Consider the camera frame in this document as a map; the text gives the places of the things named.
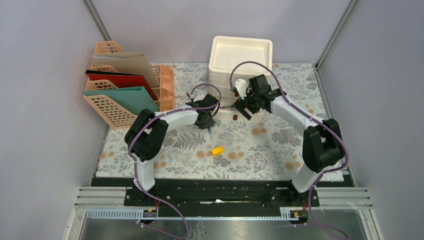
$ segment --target white wall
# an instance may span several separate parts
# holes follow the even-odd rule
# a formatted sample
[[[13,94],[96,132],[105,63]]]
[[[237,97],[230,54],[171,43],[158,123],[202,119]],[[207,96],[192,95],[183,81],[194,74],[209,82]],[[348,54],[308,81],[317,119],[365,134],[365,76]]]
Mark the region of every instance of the white wall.
[[[0,1],[0,239],[62,237],[105,126],[81,93],[101,40],[81,0]]]
[[[270,39],[274,63],[315,63],[349,0],[92,0],[110,37],[151,62],[209,62],[215,36]]]
[[[422,239],[424,1],[358,1],[322,68],[385,240]]]

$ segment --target teal folder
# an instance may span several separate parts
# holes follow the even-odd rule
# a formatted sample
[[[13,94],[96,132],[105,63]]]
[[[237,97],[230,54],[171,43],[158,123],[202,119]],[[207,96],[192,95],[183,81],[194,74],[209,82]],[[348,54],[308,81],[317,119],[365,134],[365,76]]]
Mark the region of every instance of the teal folder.
[[[83,91],[85,96],[105,95],[134,115],[143,109],[158,112],[159,108],[143,86],[125,87],[107,90]]]

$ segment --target stacked white container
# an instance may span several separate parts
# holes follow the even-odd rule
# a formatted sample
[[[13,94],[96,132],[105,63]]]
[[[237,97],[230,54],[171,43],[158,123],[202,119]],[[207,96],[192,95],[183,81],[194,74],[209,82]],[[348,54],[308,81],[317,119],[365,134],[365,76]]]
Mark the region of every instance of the stacked white container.
[[[231,106],[238,98],[238,93],[230,90],[230,74],[241,62],[255,61],[272,69],[273,66],[273,42],[267,39],[216,36],[213,39],[212,51],[209,60],[209,83],[215,85],[222,94],[221,107]],[[248,81],[250,78],[264,74],[269,76],[270,73],[256,65],[244,64],[237,68],[232,76],[232,81],[243,79]],[[218,97],[218,92],[209,87],[209,93]],[[251,114],[247,120],[237,109],[224,108],[213,117],[214,119],[224,121],[251,122],[258,123],[264,116],[263,112]]]

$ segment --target yellow block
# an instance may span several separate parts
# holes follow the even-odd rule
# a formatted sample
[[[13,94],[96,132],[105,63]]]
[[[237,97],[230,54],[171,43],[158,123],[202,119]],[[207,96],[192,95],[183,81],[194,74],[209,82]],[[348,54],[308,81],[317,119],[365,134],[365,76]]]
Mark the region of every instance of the yellow block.
[[[214,156],[216,156],[216,155],[220,155],[220,154],[222,154],[223,152],[224,152],[224,148],[223,148],[222,146],[219,146],[219,147],[217,147],[217,148],[212,149],[212,154],[213,154]]]

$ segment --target leaf pattern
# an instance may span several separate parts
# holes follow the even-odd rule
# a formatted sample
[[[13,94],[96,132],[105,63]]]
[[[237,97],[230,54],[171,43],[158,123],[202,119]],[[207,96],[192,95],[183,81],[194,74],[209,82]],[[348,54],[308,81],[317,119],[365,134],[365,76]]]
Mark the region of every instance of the leaf pattern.
[[[209,82],[207,63],[163,64],[174,70],[177,108],[189,101],[186,92]],[[300,107],[325,118],[312,65],[277,64],[273,71],[284,91]],[[268,82],[273,89],[278,87],[273,78],[269,77]],[[205,87],[194,92],[206,93]],[[126,129],[109,130],[99,156],[97,177],[134,177],[134,164],[124,142],[126,133]],[[211,150],[219,146],[224,153],[212,156]],[[159,154],[152,160],[156,178],[290,180],[303,165],[302,136],[286,121],[267,112],[261,123],[215,120],[210,132],[194,125],[168,132]],[[341,172],[332,172],[324,175],[323,180],[342,181],[343,176]]]

